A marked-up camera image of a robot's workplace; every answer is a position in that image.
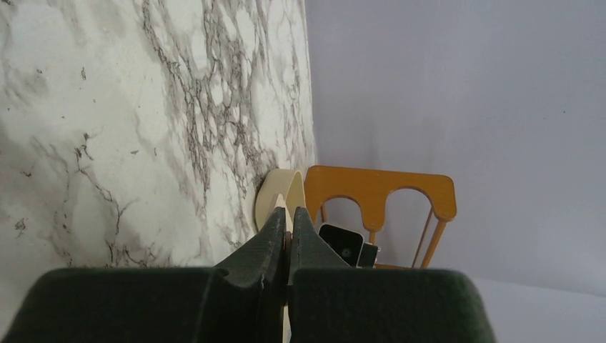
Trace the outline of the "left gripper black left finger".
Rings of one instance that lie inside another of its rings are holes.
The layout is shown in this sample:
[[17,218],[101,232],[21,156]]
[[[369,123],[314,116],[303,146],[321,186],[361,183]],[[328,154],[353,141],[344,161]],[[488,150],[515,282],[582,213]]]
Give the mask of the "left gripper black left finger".
[[5,342],[280,342],[286,215],[213,267],[66,268],[28,291]]

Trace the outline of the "beige leather card holder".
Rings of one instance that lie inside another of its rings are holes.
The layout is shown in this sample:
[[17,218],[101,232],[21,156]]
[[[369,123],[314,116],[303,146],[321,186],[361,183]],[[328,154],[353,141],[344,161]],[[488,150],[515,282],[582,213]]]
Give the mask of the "beige leather card holder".
[[[286,280],[289,278],[289,267],[290,267],[290,248],[292,243],[292,232],[293,232],[293,221],[291,214],[287,208],[287,203],[281,194],[274,196],[274,208],[283,208],[286,215],[285,219],[285,234],[284,234],[284,267],[286,268],[285,277]],[[284,343],[291,342],[292,328],[289,320],[289,307],[288,302],[285,303],[283,311],[283,335],[282,341]]]

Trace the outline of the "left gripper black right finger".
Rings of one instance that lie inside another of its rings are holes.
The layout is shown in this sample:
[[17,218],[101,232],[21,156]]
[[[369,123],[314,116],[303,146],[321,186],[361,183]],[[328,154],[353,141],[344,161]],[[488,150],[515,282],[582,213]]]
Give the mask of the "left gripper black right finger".
[[481,296],[447,269],[358,269],[294,215],[288,307],[293,342],[494,342]]

